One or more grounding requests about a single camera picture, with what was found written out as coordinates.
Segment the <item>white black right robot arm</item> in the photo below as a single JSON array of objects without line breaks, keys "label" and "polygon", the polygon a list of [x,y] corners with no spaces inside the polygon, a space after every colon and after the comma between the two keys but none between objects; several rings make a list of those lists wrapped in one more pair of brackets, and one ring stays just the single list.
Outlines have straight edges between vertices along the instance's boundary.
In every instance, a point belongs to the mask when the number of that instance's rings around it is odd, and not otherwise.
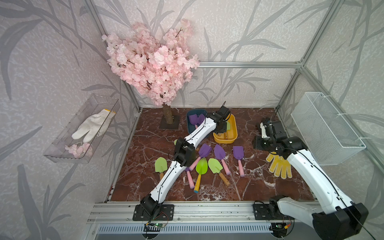
[{"label": "white black right robot arm", "polygon": [[270,198],[267,213],[273,218],[288,216],[312,227],[323,240],[344,240],[360,233],[369,211],[354,203],[322,170],[309,148],[299,137],[288,137],[280,121],[263,119],[261,135],[253,147],[284,158],[301,175],[316,196],[314,207],[278,195]]}]

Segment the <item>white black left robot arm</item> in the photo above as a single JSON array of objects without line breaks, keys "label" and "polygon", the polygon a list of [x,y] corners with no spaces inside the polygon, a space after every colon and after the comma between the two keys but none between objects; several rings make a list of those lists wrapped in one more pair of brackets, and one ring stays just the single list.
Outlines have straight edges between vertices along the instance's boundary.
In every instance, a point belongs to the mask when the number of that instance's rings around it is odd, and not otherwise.
[{"label": "white black left robot arm", "polygon": [[140,201],[140,206],[150,220],[159,216],[169,190],[179,175],[197,159],[196,147],[200,142],[210,133],[224,133],[227,130],[230,113],[230,110],[222,105],[217,112],[207,113],[203,123],[191,134],[177,139],[170,167],[157,186]]}]

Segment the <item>yellow storage box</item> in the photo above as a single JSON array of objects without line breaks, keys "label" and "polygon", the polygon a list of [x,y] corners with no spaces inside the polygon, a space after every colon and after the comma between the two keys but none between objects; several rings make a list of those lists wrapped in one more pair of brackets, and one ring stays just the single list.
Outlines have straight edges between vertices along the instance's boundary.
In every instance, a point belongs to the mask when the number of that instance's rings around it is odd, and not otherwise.
[{"label": "yellow storage box", "polygon": [[236,124],[236,118],[234,115],[231,115],[229,120],[231,124],[231,129],[224,134],[215,134],[213,133],[214,140],[218,144],[232,144],[237,138],[238,138],[238,130],[237,130],[237,124]]}]

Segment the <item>dark teal storage box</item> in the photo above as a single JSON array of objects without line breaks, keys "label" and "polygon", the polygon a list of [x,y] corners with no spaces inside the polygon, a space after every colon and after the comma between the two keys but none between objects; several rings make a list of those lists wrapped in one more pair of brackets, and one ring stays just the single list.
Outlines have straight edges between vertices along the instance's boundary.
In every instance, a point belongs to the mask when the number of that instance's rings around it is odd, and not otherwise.
[{"label": "dark teal storage box", "polygon": [[205,122],[207,113],[204,109],[193,109],[187,113],[187,128],[189,134]]}]

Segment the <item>pink blossoms in box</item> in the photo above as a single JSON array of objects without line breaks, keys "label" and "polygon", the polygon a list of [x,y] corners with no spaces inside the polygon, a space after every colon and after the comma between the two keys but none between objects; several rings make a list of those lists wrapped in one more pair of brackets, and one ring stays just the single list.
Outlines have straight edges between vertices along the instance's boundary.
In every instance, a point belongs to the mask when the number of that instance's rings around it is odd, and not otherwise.
[{"label": "pink blossoms in box", "polygon": [[93,148],[89,143],[79,142],[71,146],[65,146],[65,150],[72,154],[76,159],[84,156],[91,157],[93,155]]}]

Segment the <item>yellow dotted work glove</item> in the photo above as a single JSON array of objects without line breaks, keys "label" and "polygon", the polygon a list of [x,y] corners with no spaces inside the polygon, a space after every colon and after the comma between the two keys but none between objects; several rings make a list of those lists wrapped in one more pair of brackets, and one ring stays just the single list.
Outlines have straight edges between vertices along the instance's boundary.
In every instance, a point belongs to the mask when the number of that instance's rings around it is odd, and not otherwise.
[{"label": "yellow dotted work glove", "polygon": [[266,158],[266,161],[270,163],[269,172],[274,174],[275,177],[282,179],[292,178],[291,164],[283,157],[272,152]]}]

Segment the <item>pink artificial blossom tree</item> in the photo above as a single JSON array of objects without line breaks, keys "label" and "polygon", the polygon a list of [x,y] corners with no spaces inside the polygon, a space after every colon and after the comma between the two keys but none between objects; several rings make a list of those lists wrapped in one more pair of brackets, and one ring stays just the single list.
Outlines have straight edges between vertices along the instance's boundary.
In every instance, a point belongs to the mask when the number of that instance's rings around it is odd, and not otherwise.
[{"label": "pink artificial blossom tree", "polygon": [[143,23],[135,23],[133,29],[134,35],[126,39],[114,33],[102,35],[107,43],[108,64],[122,81],[162,107],[166,124],[171,125],[175,122],[171,102],[192,79],[192,70],[200,65],[188,46],[193,27],[189,20],[182,19],[181,27],[170,29],[162,40],[152,36]]}]

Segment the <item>right circuit board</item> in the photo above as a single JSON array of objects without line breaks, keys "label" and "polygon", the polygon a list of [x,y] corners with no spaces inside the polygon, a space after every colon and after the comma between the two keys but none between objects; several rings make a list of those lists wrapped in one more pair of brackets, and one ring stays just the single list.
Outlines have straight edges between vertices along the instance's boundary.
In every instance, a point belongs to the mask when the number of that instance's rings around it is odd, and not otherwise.
[{"label": "right circuit board", "polygon": [[285,223],[271,223],[271,231],[287,231],[292,224]]}]

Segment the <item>circuit board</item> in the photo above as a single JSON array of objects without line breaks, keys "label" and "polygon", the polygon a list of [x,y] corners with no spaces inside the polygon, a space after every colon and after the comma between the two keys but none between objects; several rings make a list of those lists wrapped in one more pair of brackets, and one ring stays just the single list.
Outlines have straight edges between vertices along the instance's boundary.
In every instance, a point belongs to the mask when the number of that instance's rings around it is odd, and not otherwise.
[{"label": "circuit board", "polygon": [[160,232],[168,223],[146,223],[144,224],[144,232]]},{"label": "circuit board", "polygon": [[285,223],[271,223],[271,231],[287,231],[292,224]]}]

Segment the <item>left circuit board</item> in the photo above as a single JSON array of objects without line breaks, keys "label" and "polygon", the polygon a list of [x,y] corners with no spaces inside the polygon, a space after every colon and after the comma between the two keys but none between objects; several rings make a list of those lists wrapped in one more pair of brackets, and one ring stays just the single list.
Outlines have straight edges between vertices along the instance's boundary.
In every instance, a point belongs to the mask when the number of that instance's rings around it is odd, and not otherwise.
[{"label": "left circuit board", "polygon": [[160,232],[168,223],[146,223],[144,224],[144,232]]}]

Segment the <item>white cotton glove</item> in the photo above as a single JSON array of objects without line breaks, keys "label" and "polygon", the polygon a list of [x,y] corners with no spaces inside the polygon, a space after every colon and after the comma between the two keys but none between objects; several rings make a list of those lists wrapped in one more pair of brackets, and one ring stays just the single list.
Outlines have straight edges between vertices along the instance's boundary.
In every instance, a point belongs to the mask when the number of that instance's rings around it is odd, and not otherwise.
[{"label": "white cotton glove", "polygon": [[102,136],[109,128],[116,112],[107,109],[88,117],[72,134],[74,140],[83,138],[84,143],[91,142],[95,137]]}]

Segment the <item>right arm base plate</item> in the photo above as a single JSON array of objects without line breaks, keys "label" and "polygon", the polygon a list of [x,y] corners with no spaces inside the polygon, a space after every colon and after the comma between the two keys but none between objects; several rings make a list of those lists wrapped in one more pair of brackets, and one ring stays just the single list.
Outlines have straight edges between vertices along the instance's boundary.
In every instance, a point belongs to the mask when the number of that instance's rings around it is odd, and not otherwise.
[{"label": "right arm base plate", "polygon": [[279,210],[275,210],[273,207],[270,207],[270,204],[264,202],[253,203],[253,213],[255,220],[265,220],[265,221],[288,221],[293,222],[294,218],[290,216],[283,215]]}]

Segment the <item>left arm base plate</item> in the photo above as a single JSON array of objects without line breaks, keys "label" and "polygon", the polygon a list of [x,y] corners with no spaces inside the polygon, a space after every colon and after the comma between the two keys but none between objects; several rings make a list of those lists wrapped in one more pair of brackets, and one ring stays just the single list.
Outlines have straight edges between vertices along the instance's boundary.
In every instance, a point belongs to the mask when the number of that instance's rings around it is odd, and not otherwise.
[{"label": "left arm base plate", "polygon": [[175,213],[175,205],[156,206],[152,213],[148,213],[143,205],[136,205],[133,221],[172,221]]}]

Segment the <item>aluminium front rail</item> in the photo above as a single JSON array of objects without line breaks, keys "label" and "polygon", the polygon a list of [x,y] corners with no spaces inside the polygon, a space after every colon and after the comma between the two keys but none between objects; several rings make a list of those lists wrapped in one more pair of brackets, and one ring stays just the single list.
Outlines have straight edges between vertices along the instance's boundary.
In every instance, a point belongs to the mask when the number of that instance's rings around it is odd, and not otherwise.
[{"label": "aluminium front rail", "polygon": [[[253,201],[234,202],[167,202],[174,205],[171,214],[161,215],[157,222],[170,224],[189,223],[269,223],[269,222],[297,222],[298,217],[281,217],[275,220],[268,214],[264,219],[255,219]],[[95,204],[87,219],[87,224],[138,224],[133,217],[137,215],[135,210],[138,202],[111,202],[107,204]]]}]

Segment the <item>clear acrylic wall box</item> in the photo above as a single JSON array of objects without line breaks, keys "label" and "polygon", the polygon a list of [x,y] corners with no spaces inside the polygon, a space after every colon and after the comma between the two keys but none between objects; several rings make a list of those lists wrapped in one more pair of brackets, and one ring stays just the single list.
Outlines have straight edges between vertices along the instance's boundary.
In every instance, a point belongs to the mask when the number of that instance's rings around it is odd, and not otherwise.
[{"label": "clear acrylic wall box", "polygon": [[91,94],[43,156],[54,163],[87,164],[120,107],[119,99]]}]

